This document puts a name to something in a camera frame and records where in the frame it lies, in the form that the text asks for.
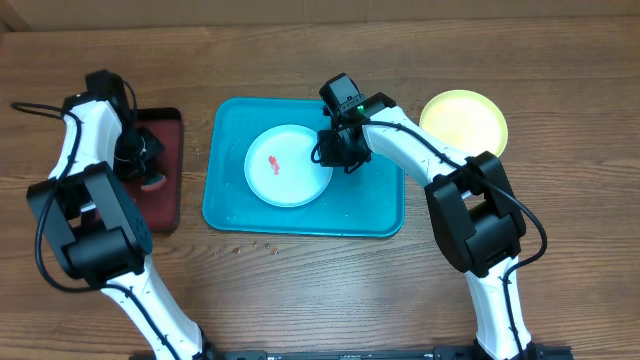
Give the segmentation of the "light blue plate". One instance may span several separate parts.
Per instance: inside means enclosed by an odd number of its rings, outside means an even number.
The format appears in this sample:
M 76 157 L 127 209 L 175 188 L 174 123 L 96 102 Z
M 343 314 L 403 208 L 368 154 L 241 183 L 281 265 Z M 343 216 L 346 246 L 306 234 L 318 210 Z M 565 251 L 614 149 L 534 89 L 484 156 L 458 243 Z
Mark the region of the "light blue plate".
M 301 125 L 280 125 L 260 134 L 250 145 L 244 174 L 253 193 L 277 207 L 305 205 L 330 183 L 333 169 L 311 160 L 317 132 Z

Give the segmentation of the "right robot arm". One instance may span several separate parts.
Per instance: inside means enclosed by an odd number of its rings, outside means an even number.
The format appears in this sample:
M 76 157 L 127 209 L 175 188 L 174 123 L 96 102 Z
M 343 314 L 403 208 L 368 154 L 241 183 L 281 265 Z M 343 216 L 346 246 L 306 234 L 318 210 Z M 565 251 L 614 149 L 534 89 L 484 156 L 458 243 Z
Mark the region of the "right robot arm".
M 318 133 L 312 162 L 351 174 L 373 155 L 392 161 L 425 191 L 434 238 L 467 279 L 477 317 L 475 344 L 489 359 L 526 359 L 533 347 L 517 287 L 520 240 L 533 217 L 500 160 L 471 156 L 414 124 L 383 93 L 362 94 L 344 73 L 320 89 L 331 120 Z

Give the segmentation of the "yellow-green plate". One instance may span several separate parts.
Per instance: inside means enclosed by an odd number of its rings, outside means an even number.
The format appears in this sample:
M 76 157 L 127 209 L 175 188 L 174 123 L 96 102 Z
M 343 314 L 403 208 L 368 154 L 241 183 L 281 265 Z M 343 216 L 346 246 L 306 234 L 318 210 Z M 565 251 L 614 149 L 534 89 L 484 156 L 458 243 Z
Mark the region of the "yellow-green plate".
M 423 108 L 419 126 L 442 142 L 479 155 L 489 151 L 500 157 L 508 142 L 508 125 L 498 106 L 470 90 L 448 90 Z

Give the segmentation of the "green and orange sponge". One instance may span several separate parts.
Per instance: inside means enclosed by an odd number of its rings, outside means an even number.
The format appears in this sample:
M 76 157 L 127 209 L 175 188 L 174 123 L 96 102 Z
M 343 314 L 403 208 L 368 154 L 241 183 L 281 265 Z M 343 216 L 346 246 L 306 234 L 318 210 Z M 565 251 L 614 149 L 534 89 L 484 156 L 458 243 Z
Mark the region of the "green and orange sponge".
M 154 173 L 143 179 L 140 188 L 143 192 L 153 192 L 161 189 L 166 183 L 167 178 L 164 174 Z

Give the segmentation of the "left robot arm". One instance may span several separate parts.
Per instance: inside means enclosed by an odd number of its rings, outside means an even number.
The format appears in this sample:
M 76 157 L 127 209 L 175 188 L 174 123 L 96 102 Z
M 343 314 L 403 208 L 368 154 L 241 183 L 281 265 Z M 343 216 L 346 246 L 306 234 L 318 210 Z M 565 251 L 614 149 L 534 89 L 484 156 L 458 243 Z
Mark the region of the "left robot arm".
M 55 167 L 26 194 L 37 220 L 38 271 L 62 292 L 109 297 L 147 340 L 153 359 L 215 359 L 204 331 L 157 272 L 145 220 L 151 208 L 178 214 L 182 126 L 153 132 L 131 85 L 114 72 L 89 73 L 85 83 L 61 107 L 11 105 L 65 124 Z

